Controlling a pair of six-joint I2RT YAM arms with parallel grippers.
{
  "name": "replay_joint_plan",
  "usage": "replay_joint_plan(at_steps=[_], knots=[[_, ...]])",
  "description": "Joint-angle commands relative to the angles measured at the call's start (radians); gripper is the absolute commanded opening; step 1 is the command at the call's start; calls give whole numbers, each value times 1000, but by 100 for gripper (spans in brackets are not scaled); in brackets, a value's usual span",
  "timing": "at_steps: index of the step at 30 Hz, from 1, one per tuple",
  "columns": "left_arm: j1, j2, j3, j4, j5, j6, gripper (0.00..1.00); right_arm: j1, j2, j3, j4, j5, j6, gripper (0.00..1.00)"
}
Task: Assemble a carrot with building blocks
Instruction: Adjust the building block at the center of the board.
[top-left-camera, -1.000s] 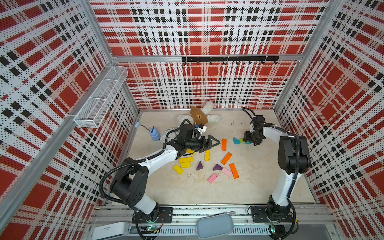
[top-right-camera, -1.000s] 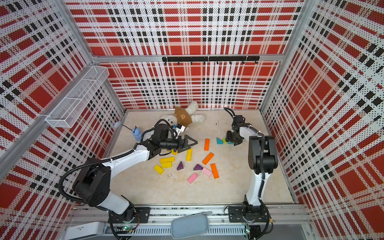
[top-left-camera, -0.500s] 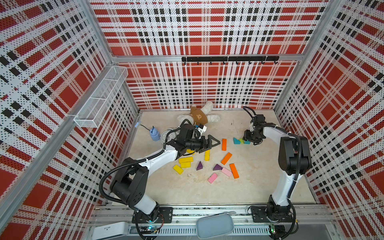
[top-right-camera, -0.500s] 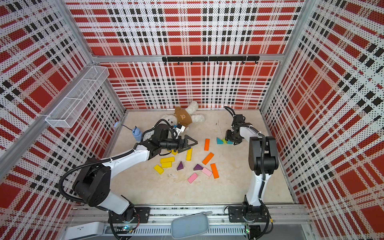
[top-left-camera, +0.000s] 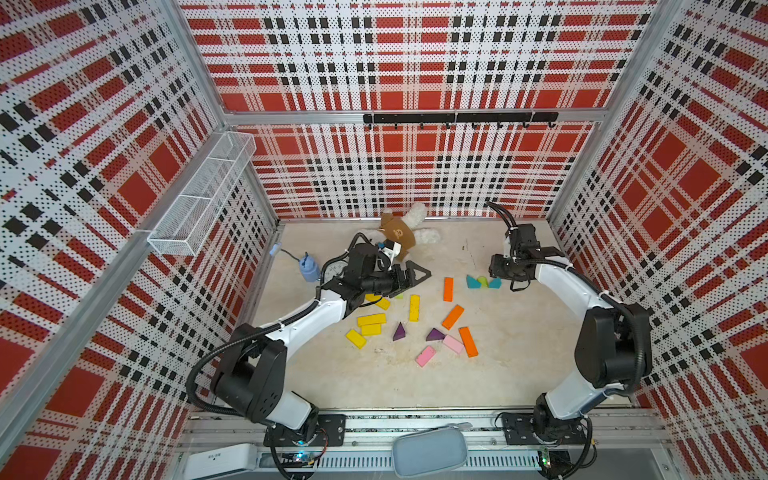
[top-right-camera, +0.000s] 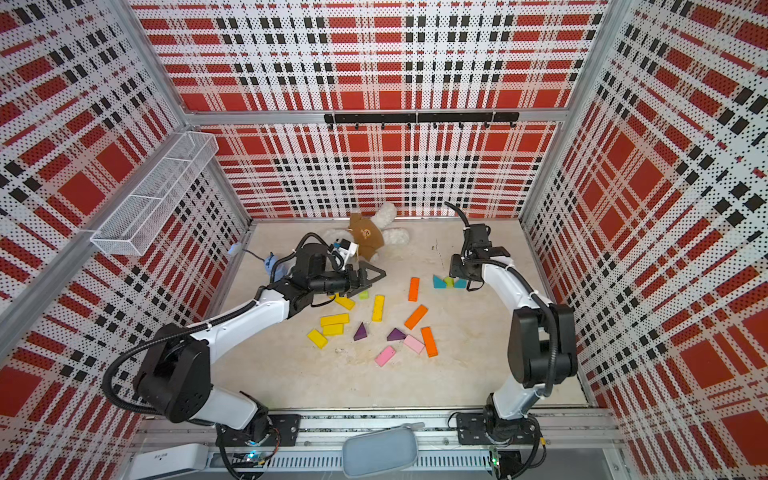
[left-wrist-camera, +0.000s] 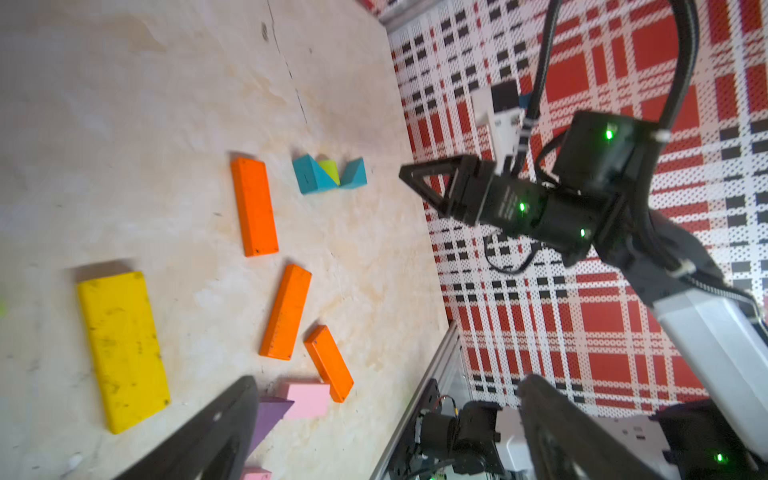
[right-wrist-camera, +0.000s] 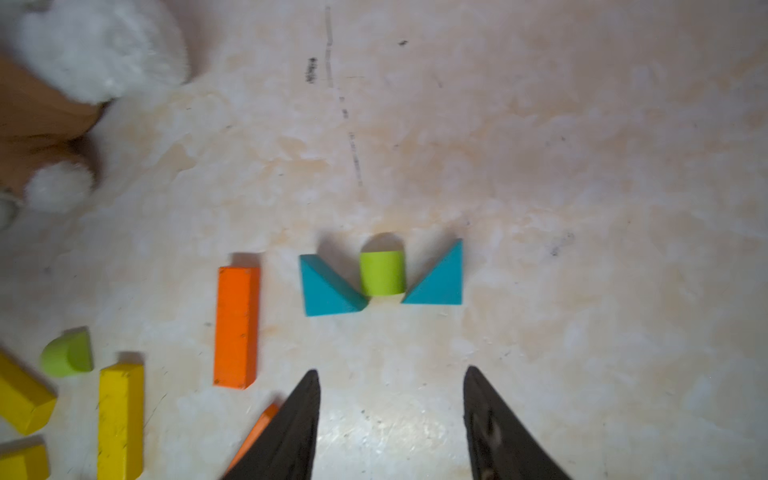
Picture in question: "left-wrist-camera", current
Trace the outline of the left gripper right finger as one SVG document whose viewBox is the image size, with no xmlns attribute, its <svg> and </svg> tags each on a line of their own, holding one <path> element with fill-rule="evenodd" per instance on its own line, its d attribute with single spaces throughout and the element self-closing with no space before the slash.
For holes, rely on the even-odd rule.
<svg viewBox="0 0 768 480">
<path fill-rule="evenodd" d="M 659 479 L 661 476 L 572 404 L 547 380 L 518 386 L 521 418 L 538 479 Z"/>
</svg>

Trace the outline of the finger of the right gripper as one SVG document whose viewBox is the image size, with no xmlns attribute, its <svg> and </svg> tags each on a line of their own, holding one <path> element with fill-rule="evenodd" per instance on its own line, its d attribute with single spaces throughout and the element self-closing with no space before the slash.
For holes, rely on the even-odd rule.
<svg viewBox="0 0 768 480">
<path fill-rule="evenodd" d="M 440 194 L 424 179 L 416 180 L 415 191 L 418 195 L 437 211 L 441 218 L 458 219 L 459 215 L 459 196 L 454 192 L 454 179 L 451 179 L 446 185 L 445 190 Z"/>
<path fill-rule="evenodd" d="M 460 154 L 420 163 L 406 164 L 400 167 L 399 179 L 407 184 L 413 184 L 416 178 L 453 175 L 462 164 L 473 165 L 479 161 L 477 155 Z"/>
</svg>

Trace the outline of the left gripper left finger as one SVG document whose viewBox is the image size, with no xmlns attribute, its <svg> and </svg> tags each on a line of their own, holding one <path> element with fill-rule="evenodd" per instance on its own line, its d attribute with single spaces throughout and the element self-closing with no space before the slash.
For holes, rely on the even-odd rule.
<svg viewBox="0 0 768 480">
<path fill-rule="evenodd" d="M 120 479 L 238 479 L 258 411 L 252 376 L 242 376 Z"/>
</svg>

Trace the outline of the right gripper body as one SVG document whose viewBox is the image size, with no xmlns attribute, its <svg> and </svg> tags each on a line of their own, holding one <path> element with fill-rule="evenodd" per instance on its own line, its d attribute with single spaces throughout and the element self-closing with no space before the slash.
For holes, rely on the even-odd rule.
<svg viewBox="0 0 768 480">
<path fill-rule="evenodd" d="M 446 196 L 447 215 L 468 226 L 496 227 L 510 237 L 529 236 L 543 217 L 547 196 L 536 183 L 496 175 L 494 162 L 461 158 Z"/>
</svg>

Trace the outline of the teal triangle block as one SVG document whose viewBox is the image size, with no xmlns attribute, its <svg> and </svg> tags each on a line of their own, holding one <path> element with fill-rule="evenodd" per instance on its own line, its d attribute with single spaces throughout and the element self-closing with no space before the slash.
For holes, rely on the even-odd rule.
<svg viewBox="0 0 768 480">
<path fill-rule="evenodd" d="M 323 193 L 336 186 L 311 155 L 303 155 L 292 162 L 298 187 L 302 195 Z"/>
<path fill-rule="evenodd" d="M 340 179 L 342 189 L 356 189 L 367 184 L 367 174 L 362 157 L 348 161 Z"/>
</svg>

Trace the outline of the green cylinder block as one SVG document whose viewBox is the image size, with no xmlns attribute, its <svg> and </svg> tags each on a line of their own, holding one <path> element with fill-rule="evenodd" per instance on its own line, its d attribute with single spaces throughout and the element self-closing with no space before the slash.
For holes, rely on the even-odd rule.
<svg viewBox="0 0 768 480">
<path fill-rule="evenodd" d="M 331 178 L 336 186 L 340 185 L 340 175 L 338 172 L 337 163 L 331 159 L 318 160 L 318 165 L 322 170 Z"/>
</svg>

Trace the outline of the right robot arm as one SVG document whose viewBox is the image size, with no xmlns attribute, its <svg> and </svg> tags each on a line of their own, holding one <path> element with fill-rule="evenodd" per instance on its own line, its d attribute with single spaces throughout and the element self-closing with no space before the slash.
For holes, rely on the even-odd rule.
<svg viewBox="0 0 768 480">
<path fill-rule="evenodd" d="M 670 5 L 675 70 L 655 121 L 580 110 L 531 157 L 561 5 L 549 3 L 535 82 L 519 119 L 489 113 L 498 161 L 462 154 L 405 165 L 401 180 L 437 213 L 528 238 L 573 266 L 595 251 L 621 272 L 710 394 L 747 454 L 767 457 L 767 324 L 750 293 L 727 283 L 705 246 L 650 205 L 659 160 L 691 87 L 699 52 L 695 4 Z"/>
</svg>

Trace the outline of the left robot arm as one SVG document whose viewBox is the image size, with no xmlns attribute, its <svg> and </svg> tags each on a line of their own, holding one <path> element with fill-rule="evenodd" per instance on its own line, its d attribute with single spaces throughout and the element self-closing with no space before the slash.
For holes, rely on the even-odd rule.
<svg viewBox="0 0 768 480">
<path fill-rule="evenodd" d="M 429 380 L 376 471 L 428 479 L 445 468 L 498 479 L 763 479 L 767 464 L 710 400 L 650 416 L 594 418 L 542 377 L 519 386 L 518 409 L 471 401 L 451 415 Z M 259 396 L 244 376 L 124 472 L 127 479 L 241 479 Z"/>
</svg>

